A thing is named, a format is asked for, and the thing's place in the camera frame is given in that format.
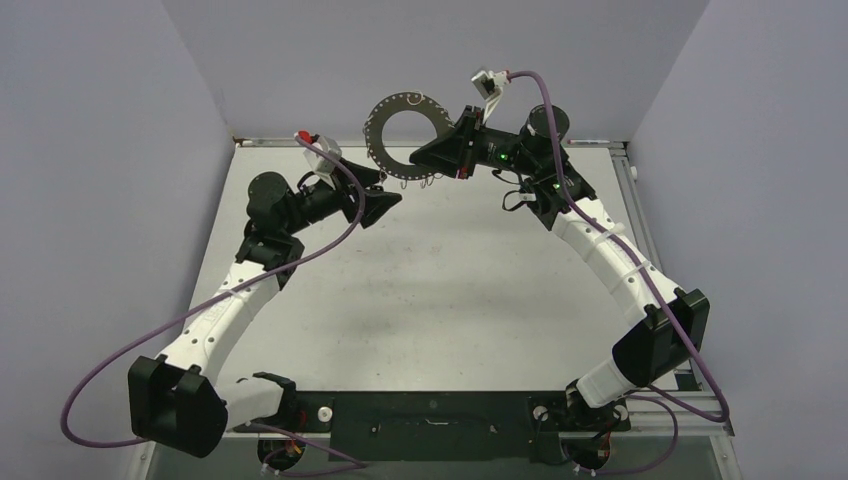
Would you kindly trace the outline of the metal perforated ring plate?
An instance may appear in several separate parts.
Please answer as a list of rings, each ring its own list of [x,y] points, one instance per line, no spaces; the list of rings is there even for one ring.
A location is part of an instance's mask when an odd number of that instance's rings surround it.
[[[409,126],[388,128],[399,114],[416,114],[426,119],[431,125],[430,135]],[[380,100],[366,117],[362,131],[368,157],[380,170],[402,181],[421,181],[432,177],[435,171],[393,157],[389,147],[407,143],[423,145],[452,127],[448,111],[439,102],[419,90],[413,90],[393,93]]]

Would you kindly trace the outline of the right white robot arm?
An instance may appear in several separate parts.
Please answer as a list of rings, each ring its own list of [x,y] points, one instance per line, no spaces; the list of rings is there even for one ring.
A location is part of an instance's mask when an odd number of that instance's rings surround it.
[[[566,389],[567,419],[589,428],[607,404],[652,384],[700,349],[710,305],[701,291],[686,292],[668,279],[622,234],[564,148],[552,144],[569,127],[563,110],[553,112],[556,135],[541,105],[512,134],[484,126],[482,110],[468,106],[451,129],[414,151],[410,161],[462,180],[482,165],[521,176],[520,193],[533,197],[527,208],[574,249],[615,300],[628,332],[608,359]]]

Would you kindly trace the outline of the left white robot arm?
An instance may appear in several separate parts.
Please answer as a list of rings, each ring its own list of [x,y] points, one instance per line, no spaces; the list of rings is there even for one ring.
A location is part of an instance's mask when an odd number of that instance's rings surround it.
[[[203,458],[225,432],[265,422],[274,430],[296,421],[294,381],[256,372],[220,381],[239,339],[304,263],[297,233],[336,213],[367,228],[402,199],[378,171],[341,159],[311,185],[290,185],[263,172],[247,188],[243,241],[209,306],[200,308],[156,357],[128,371],[130,424],[138,437]]]

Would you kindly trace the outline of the aluminium frame rail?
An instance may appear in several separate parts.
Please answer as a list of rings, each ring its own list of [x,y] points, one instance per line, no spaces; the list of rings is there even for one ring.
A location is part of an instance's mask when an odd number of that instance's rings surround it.
[[[666,273],[666,269],[661,262],[661,257],[650,230],[645,209],[643,208],[643,202],[641,201],[638,193],[638,175],[636,167],[629,158],[627,150],[628,142],[616,141],[613,144],[614,147],[609,147],[610,156],[616,169],[616,175],[619,181],[619,186],[622,190],[625,209],[631,223],[631,228],[634,229],[634,242],[637,244],[639,250],[645,254],[646,257],[650,259],[663,274],[671,278],[670,274]],[[693,360],[687,360],[685,364],[681,364],[678,371],[688,371],[689,376],[692,377],[693,381],[697,382],[699,391],[713,395],[714,389],[706,383],[701,369]],[[735,432],[733,430],[732,420],[726,421],[722,428],[725,435],[730,437],[734,436]]]

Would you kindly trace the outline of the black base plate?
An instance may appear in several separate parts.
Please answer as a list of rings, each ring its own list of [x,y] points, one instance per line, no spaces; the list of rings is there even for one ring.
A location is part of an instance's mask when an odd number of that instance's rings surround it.
[[[592,410],[559,391],[303,391],[281,413],[237,430],[273,427],[298,434],[296,447],[328,441],[332,460],[553,464],[570,453],[599,454],[609,434],[631,422],[621,400]]]

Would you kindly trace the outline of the red white marker pen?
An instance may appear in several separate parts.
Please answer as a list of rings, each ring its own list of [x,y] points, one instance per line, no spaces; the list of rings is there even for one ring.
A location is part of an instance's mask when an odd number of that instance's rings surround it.
[[[598,140],[598,139],[571,139],[567,142],[569,145],[574,146],[606,146],[611,144],[612,142],[609,140]]]

